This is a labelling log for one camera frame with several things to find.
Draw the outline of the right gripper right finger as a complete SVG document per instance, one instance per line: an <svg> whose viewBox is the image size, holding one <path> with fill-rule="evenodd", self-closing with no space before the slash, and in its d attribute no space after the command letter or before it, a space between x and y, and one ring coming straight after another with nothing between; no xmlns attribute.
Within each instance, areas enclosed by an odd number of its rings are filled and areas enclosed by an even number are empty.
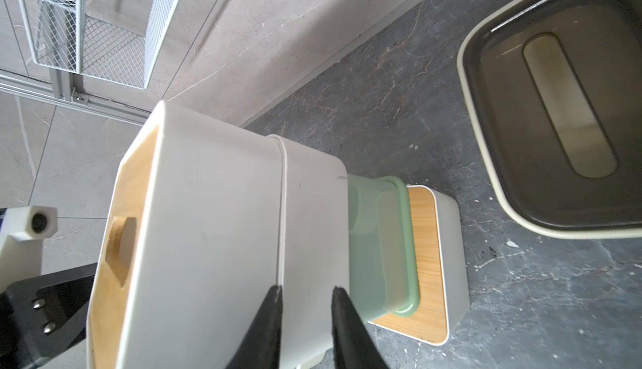
<svg viewBox="0 0 642 369"><path fill-rule="evenodd" d="M389 368L342 287L333 290L331 315L336 368Z"/></svg>

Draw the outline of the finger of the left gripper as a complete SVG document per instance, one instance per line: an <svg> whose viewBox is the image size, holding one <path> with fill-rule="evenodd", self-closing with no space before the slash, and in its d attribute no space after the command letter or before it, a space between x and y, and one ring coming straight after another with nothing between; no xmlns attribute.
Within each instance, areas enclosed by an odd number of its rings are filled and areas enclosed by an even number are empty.
<svg viewBox="0 0 642 369"><path fill-rule="evenodd" d="M1 367L39 368L86 337L97 264L12 283L1 293Z"/></svg>

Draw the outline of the large bamboo lid tissue box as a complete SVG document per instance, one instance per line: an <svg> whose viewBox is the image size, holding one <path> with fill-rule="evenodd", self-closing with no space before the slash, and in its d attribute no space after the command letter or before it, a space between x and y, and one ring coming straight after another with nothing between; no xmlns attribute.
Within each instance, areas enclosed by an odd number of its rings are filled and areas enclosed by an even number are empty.
<svg viewBox="0 0 642 369"><path fill-rule="evenodd" d="M460 210L454 198L424 185L408 191L420 303L413 315L388 314L373 324L442 346L470 308Z"/></svg>

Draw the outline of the cream box dark lid back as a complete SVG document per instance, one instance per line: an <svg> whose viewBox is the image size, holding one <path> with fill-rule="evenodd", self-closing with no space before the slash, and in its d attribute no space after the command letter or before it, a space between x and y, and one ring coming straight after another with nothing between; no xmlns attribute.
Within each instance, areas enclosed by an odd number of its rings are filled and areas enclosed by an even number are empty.
<svg viewBox="0 0 642 369"><path fill-rule="evenodd" d="M498 202L563 240L641 235L641 0L514 0L457 69Z"/></svg>

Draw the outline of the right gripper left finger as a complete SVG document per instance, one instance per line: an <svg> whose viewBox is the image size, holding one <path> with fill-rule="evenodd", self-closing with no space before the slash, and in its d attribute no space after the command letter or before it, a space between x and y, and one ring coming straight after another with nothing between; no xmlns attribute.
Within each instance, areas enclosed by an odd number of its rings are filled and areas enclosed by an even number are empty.
<svg viewBox="0 0 642 369"><path fill-rule="evenodd" d="M283 288L273 285L227 369L280 367L283 312Z"/></svg>

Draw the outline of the small bamboo lid tissue box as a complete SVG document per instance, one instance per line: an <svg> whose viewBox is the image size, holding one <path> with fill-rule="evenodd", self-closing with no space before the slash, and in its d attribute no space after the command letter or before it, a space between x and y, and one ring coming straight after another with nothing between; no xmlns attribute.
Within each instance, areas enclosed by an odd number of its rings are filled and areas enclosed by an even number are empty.
<svg viewBox="0 0 642 369"><path fill-rule="evenodd" d="M332 347L333 290L349 288L348 174L339 158L273 139L283 158L280 366L297 368L321 360Z"/></svg>

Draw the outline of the green tissue box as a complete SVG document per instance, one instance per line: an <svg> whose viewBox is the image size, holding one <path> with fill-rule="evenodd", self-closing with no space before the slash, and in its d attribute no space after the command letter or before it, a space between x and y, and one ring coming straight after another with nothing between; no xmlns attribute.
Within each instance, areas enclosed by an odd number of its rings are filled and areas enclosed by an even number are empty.
<svg viewBox="0 0 642 369"><path fill-rule="evenodd" d="M411 204L397 177L348 176L349 296L359 317L408 317L420 303Z"/></svg>

